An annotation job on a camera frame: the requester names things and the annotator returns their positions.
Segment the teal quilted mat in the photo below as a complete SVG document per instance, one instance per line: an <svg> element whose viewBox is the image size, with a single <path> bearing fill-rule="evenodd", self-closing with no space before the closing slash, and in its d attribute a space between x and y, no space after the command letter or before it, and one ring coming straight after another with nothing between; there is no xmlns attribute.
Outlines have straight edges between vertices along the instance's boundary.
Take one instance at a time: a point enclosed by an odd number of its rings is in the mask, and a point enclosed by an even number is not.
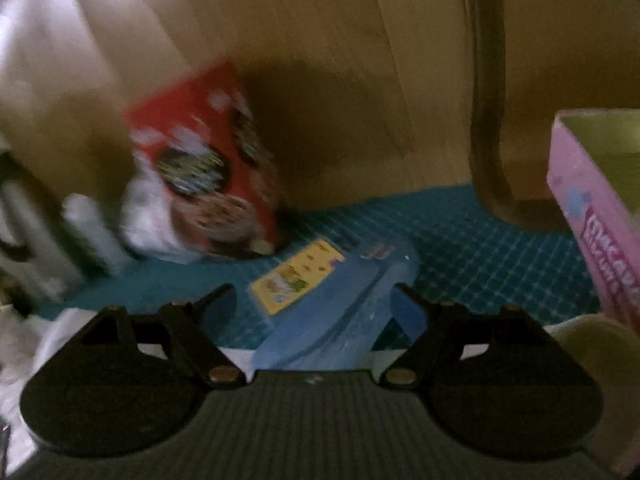
<svg viewBox="0 0 640 480"><path fill-rule="evenodd" d="M405 235L420 256L414 287L428 300L453 301L473 312L516 304L544 325L597 313L599 300L572 234L533 233L506 224L480 206L469 185L296 214L288 244L273 257L182 264L140 260L118 278L96 280L62 304L44 302L53 320L66 308L119 304L153 311L168 301L192 301L220 284L238 291L233 318L214 331L219 347L256 349L273 328L248 285L319 237L343 250L362 240Z"/></svg>

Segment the pink open cardboard box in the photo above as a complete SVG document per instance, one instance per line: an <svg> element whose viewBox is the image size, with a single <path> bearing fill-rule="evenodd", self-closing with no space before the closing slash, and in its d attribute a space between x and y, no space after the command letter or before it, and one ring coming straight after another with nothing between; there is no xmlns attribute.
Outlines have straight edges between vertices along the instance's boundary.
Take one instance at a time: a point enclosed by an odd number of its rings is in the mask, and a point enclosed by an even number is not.
<svg viewBox="0 0 640 480"><path fill-rule="evenodd" d="M602 311L638 330L638 110L556 114L547 182L585 258Z"/></svg>

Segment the large brown cardboard sheet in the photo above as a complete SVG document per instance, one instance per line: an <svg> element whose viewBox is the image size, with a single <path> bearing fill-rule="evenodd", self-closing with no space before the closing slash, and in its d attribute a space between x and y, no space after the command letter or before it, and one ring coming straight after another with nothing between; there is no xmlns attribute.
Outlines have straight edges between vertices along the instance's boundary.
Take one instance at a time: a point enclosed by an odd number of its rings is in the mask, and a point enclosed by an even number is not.
<svg viewBox="0 0 640 480"><path fill-rule="evenodd" d="M297 207L469 181L465 0L1 0L1 130L56 195L112 202L126 108L223 60Z"/></svg>

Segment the clear plastic bag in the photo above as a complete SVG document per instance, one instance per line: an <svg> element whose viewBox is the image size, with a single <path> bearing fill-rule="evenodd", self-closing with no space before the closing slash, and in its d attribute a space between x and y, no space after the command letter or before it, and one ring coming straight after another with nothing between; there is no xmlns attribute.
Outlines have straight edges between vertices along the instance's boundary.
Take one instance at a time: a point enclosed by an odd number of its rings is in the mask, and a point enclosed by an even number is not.
<svg viewBox="0 0 640 480"><path fill-rule="evenodd" d="M108 275L123 274L134 264L104 221L99 204L91 197L70 194L62 203L62 216L87 254Z"/></svg>

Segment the red cereal box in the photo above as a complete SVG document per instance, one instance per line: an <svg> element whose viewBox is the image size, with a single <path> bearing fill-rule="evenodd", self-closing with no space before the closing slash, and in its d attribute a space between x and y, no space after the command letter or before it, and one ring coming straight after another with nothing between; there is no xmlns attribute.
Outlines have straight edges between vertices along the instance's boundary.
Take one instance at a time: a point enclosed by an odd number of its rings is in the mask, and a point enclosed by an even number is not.
<svg viewBox="0 0 640 480"><path fill-rule="evenodd" d="M128 238L165 258L270 256L281 243L276 165L238 72L220 61L126 111L138 178Z"/></svg>

